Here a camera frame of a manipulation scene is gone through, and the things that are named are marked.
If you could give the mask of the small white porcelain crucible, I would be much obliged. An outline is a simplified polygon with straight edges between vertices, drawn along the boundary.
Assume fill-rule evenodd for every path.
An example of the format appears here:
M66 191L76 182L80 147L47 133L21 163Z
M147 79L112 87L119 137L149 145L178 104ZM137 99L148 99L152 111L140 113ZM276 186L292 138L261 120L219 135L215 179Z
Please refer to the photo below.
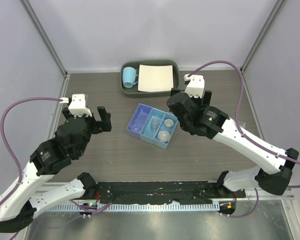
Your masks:
M166 128L171 128L174 125L174 121L172 119L166 119L164 125Z

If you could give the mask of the clear glass funnel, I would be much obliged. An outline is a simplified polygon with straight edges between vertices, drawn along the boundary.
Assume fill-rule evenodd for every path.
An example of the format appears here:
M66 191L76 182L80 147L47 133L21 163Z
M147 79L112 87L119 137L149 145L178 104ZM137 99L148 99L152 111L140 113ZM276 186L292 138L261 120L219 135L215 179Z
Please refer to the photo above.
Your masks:
M138 116L136 117L135 121L138 121L141 123L141 126L145 123L146 119L148 117L148 114L144 112L143 110L140 111Z

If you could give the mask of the large white porcelain dish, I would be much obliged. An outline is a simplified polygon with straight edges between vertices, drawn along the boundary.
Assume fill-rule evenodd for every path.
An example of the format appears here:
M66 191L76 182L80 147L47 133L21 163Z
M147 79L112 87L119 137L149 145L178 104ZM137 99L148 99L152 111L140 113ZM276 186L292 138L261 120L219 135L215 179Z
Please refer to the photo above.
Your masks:
M158 140L163 143L167 143L170 140L170 137L171 137L171 134L166 130L160 131L157 135Z

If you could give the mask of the clear glass jar with lid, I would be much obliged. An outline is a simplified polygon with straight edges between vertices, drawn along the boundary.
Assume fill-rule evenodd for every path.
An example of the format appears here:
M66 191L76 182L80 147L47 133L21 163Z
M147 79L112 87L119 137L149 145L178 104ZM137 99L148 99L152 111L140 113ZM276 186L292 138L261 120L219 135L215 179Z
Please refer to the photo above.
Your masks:
M160 119L157 117L153 117L150 123L151 132L155 133L160 125Z

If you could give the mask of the blue three-compartment organizer box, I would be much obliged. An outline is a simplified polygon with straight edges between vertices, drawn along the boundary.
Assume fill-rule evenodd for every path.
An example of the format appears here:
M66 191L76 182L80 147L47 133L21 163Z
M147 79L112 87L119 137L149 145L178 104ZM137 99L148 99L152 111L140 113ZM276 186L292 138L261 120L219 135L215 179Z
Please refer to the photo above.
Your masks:
M140 103L126 130L131 137L166 149L178 125L178 119L168 111Z

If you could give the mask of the clear glass beaker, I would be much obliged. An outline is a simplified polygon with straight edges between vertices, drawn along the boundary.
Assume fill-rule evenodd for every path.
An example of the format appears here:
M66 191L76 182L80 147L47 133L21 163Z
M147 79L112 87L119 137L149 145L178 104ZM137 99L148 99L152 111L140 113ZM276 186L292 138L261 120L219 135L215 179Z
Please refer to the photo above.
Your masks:
M142 124L139 121L134 120L128 125L128 129L135 133L139 133L142 129Z

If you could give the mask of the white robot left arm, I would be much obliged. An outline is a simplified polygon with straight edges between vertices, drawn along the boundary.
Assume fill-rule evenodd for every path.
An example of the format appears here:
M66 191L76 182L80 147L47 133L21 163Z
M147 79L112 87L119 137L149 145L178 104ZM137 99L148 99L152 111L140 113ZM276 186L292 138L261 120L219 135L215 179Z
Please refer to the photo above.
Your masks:
M98 184L87 172L46 193L37 193L37 190L82 157L92 135L111 131L111 114L103 106L97 111L100 120L88 112L75 115L66 107L62 110L65 122L58 126L53 138L41 143L33 152L21 178L0 195L0 233L19 232L58 203L78 198L90 200L96 195Z

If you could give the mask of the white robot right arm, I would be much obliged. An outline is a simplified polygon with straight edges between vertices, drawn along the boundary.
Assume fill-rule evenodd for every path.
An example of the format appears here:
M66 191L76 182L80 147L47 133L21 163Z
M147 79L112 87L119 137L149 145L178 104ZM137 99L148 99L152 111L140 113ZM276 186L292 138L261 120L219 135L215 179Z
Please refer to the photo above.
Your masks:
M295 165L285 158L297 160L299 152L294 148L274 147L243 130L225 112L209 105L211 96L212 92L206 91L203 98L195 98L173 88L166 105L183 131L225 144L256 164L246 170L223 171L214 187L217 195L226 198L233 192L249 188L283 195Z

